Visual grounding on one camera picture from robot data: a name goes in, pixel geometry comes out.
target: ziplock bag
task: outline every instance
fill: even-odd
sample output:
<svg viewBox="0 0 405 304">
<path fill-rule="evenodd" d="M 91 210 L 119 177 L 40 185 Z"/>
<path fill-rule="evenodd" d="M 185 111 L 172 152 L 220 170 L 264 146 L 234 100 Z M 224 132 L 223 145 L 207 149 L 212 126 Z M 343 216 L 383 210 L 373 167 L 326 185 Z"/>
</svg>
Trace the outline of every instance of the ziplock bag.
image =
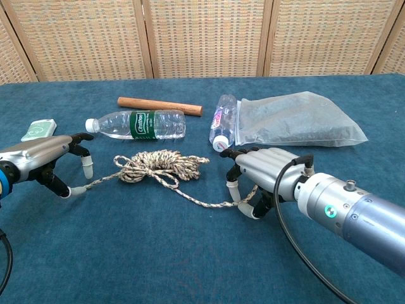
<svg viewBox="0 0 405 304">
<path fill-rule="evenodd" d="M 352 146 L 367 141 L 358 124 L 312 92 L 238 102 L 235 144 Z"/>
</svg>

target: plastic water bottle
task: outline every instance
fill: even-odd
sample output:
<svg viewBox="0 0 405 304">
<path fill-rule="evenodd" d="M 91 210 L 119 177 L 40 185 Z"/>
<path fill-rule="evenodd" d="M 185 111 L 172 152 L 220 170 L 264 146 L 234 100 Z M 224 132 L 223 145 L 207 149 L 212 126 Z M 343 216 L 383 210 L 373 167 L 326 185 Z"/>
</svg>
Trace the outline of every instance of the plastic water bottle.
<svg viewBox="0 0 405 304">
<path fill-rule="evenodd" d="M 185 135 L 182 111 L 121 111 L 86 120 L 86 130 L 117 139 L 176 139 Z"/>
<path fill-rule="evenodd" d="M 209 141 L 217 152 L 234 144 L 237 101 L 233 95 L 222 95 L 216 106 Z"/>
</svg>

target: white bottle cap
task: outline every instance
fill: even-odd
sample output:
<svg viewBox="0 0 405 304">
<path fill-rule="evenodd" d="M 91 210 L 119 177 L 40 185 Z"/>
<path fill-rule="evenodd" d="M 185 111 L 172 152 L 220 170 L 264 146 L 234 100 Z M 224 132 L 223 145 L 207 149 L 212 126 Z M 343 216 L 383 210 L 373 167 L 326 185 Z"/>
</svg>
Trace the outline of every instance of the white bottle cap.
<svg viewBox="0 0 405 304">
<path fill-rule="evenodd" d="M 94 118 L 89 118 L 88 120 L 86 120 L 86 130 L 88 131 L 88 132 L 90 132 L 90 133 L 95 133 L 96 131 L 94 130 L 94 128 L 93 128 L 93 122 L 95 121 L 96 119 L 94 119 Z"/>
<path fill-rule="evenodd" d="M 217 152 L 222 152 L 229 147 L 229 140 L 224 135 L 215 136 L 213 148 Z"/>
</svg>

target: woven screen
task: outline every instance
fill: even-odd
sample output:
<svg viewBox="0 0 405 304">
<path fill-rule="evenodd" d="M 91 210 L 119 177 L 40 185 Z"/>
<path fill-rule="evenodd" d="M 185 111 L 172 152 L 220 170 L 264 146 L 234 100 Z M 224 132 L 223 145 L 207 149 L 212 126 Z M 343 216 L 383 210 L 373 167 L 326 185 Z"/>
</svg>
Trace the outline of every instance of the woven screen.
<svg viewBox="0 0 405 304">
<path fill-rule="evenodd" d="M 34 71 L 28 64 L 23 62 L 25 54 L 22 48 L 17 49 L 15 43 L 18 39 L 14 35 L 14 42 L 11 38 L 14 35 L 8 20 L 3 11 L 0 11 L 0 84 L 12 82 L 30 82 L 35 80 Z"/>
<path fill-rule="evenodd" d="M 40 80 L 146 78 L 134 2 L 3 1 Z"/>
<path fill-rule="evenodd" d="M 143 3 L 155 77 L 256 75 L 265 0 Z"/>
<path fill-rule="evenodd" d="M 405 8 L 392 29 L 375 72 L 405 74 Z"/>
<path fill-rule="evenodd" d="M 400 2 L 275 0 L 265 75 L 370 73 Z"/>
</svg>

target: metal cylinder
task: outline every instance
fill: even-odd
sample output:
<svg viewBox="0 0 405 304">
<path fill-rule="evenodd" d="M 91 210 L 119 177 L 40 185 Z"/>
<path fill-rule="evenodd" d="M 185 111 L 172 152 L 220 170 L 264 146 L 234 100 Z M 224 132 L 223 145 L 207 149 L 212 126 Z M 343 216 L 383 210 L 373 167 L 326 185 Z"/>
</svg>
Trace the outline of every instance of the metal cylinder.
<svg viewBox="0 0 405 304">
<path fill-rule="evenodd" d="M 405 209 L 375 195 L 363 196 L 347 214 L 343 238 L 405 277 Z"/>
<path fill-rule="evenodd" d="M 296 190 L 301 212 L 405 276 L 405 209 L 327 174 Z"/>
</svg>

